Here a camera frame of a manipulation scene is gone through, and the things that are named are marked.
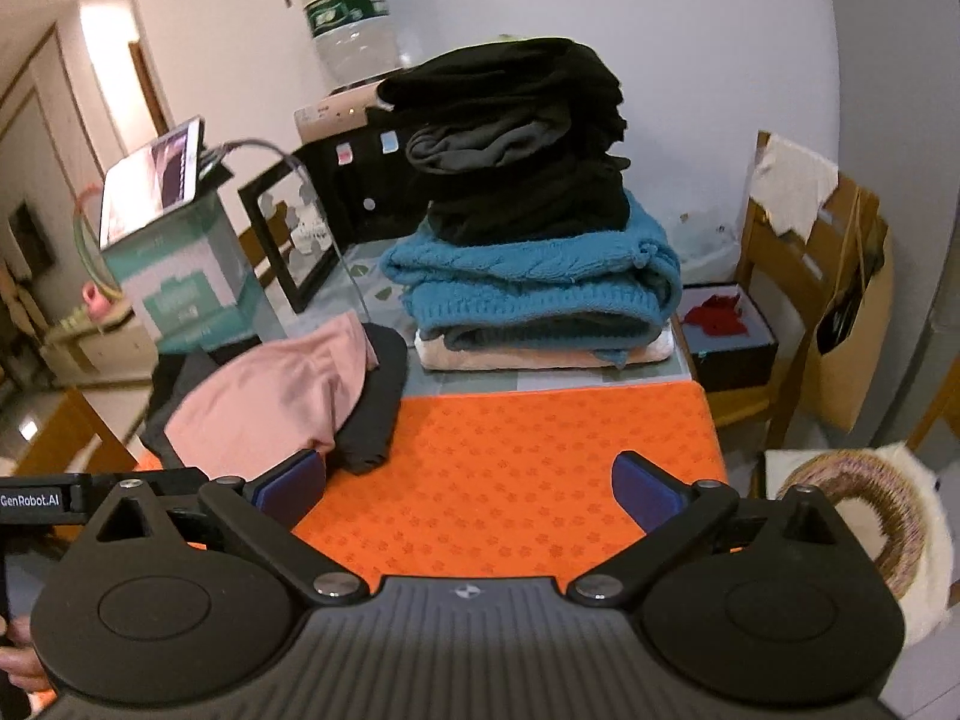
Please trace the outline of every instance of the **human hand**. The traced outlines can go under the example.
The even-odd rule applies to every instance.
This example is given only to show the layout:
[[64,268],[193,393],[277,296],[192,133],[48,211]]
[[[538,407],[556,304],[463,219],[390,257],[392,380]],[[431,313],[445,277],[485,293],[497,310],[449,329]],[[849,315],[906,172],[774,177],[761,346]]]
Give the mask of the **human hand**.
[[30,617],[18,617],[9,625],[0,617],[0,635],[6,632],[13,647],[0,647],[0,669],[10,675],[10,684],[27,693],[41,693],[50,690],[37,651],[30,638]]

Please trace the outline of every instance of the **folded clothes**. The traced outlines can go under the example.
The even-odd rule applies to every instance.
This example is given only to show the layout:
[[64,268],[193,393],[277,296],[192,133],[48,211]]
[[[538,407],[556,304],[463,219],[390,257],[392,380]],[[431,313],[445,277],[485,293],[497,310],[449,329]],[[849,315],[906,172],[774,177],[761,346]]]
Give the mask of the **folded clothes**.
[[165,432],[167,422],[184,398],[219,367],[259,345],[260,338],[253,336],[209,352],[197,349],[189,354],[160,355],[152,372],[152,390],[140,440],[157,455],[165,469],[184,467]]
[[437,175],[502,167],[551,146],[569,129],[566,103],[522,106],[476,122],[421,129],[407,143],[407,160]]
[[354,312],[304,338],[272,341],[217,370],[167,423],[181,461],[211,479],[251,480],[301,449],[326,456],[376,353]]
[[[416,334],[416,354],[426,370],[548,370],[549,368],[597,368],[612,367],[610,360],[601,360],[596,355],[577,349],[471,349],[451,351],[443,338],[424,341]],[[664,327],[659,336],[649,345],[632,349],[627,355],[627,365],[645,362],[662,362],[673,354],[673,331]]]
[[[342,467],[354,474],[367,473],[387,460],[403,385],[407,380],[407,343],[400,333],[379,324],[364,323],[363,329],[379,365],[367,372],[360,399],[337,431],[334,437],[336,446],[326,458],[329,469]],[[179,376],[169,389],[167,401],[146,420],[140,434],[143,445],[157,456],[165,469],[184,466],[165,432],[167,422],[181,402],[219,370],[218,361],[226,364],[259,343],[259,338],[253,338],[212,352],[198,349],[180,355],[184,360],[179,361]],[[171,370],[171,365],[173,363],[167,361],[165,370]]]
[[613,158],[578,158],[568,138],[504,167],[420,173],[408,191],[429,201],[437,238],[463,247],[623,230],[630,218]]
[[377,87],[381,100],[426,122],[468,119],[549,100],[565,100],[582,153],[599,156],[623,140],[620,82],[596,53],[566,38],[470,46],[445,53]]
[[455,247],[423,223],[380,261],[426,341],[598,351],[646,346],[680,302],[680,261],[664,228],[627,193],[622,232]]
[[[200,354],[213,360],[216,367],[220,367],[221,365],[227,365],[227,363],[234,358],[239,357],[244,352],[250,351],[259,345],[260,338],[251,336],[251,338],[244,338],[242,341],[234,341],[233,343],[219,346],[213,349],[213,351],[198,351],[200,351]],[[176,380],[179,378],[179,375],[181,375],[181,370],[184,369],[187,358],[195,355],[197,355],[197,352],[190,352],[189,354],[167,353],[161,354],[160,357],[157,358],[157,364],[154,366],[154,371],[150,376],[150,400],[147,402],[146,413],[146,419],[148,421],[165,403],[169,402],[174,394]]]

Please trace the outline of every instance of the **blue knitted sweater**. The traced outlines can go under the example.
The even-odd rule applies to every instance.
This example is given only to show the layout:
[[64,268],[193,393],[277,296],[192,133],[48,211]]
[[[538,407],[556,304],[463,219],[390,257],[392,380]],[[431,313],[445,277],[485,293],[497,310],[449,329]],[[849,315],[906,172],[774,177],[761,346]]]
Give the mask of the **blue knitted sweater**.
[[622,232],[456,247],[424,222],[380,267],[407,288],[403,304],[425,340],[443,336],[450,349],[592,349],[616,360],[659,335],[682,291],[664,230],[627,195]]

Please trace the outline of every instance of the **cable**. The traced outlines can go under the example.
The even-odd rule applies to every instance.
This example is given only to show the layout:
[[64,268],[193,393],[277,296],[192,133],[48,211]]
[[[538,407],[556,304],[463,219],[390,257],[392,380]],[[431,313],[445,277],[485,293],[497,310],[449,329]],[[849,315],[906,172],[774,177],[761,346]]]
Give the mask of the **cable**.
[[[304,163],[296,158],[293,154],[284,151],[279,146],[275,146],[270,141],[265,141],[261,138],[243,138],[242,140],[226,141],[225,143],[221,143],[219,146],[216,146],[216,148],[210,149],[210,153],[214,155],[214,159],[210,163],[210,167],[219,165],[219,163],[223,162],[230,153],[237,151],[238,148],[243,148],[243,146],[264,148],[266,151],[272,151],[275,154],[279,154],[280,158],[290,167],[290,170],[296,173],[296,175],[299,175],[299,179],[301,180],[305,189],[305,191],[301,193],[301,198],[304,200],[304,203],[313,204],[320,212],[320,217],[329,226],[326,210],[323,208],[323,204],[320,202],[320,196],[317,194],[317,190],[313,186],[313,179],[310,178],[310,172],[306,169],[306,165],[304,165]],[[333,235],[332,231],[330,233],[330,241],[333,243],[333,250],[337,255],[337,259],[340,260],[340,265],[343,266],[344,273],[347,274],[347,278],[353,285],[353,290],[357,294],[357,299],[360,301],[360,305],[363,306],[363,313],[367,319],[367,322],[373,322],[370,316],[370,309],[367,308],[367,302],[366,300],[363,300],[363,292],[360,290],[360,286],[357,284],[356,279],[353,278],[353,274],[350,273],[350,269],[347,267],[347,260],[344,260],[343,252],[340,250],[339,245],[337,245],[337,239]]]
[[104,298],[117,302],[123,298],[123,293],[121,292],[117,283],[113,280],[112,275],[104,276],[103,272],[99,270],[96,258],[91,253],[90,247],[86,242],[88,240],[88,233],[92,236],[90,231],[89,223],[86,220],[86,215],[83,213],[83,206],[88,203],[91,199],[100,196],[101,189],[98,186],[88,186],[84,189],[80,196],[77,197],[73,206],[73,242],[75,247],[77,247],[77,254],[80,255],[80,262],[83,264],[83,267],[86,269],[86,272],[89,274],[91,281],[97,285],[97,289],[100,290],[100,294],[104,295]]

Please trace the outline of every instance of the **logo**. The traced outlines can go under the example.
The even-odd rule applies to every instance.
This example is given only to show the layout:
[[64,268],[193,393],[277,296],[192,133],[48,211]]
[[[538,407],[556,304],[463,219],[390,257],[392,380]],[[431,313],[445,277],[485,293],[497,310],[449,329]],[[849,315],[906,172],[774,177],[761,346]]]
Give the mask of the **logo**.
[[0,493],[3,509],[62,509],[61,493],[56,488],[26,488]]
[[453,590],[460,598],[463,598],[465,601],[472,601],[478,595],[483,593],[483,590],[479,589],[476,584],[461,584],[457,589]]

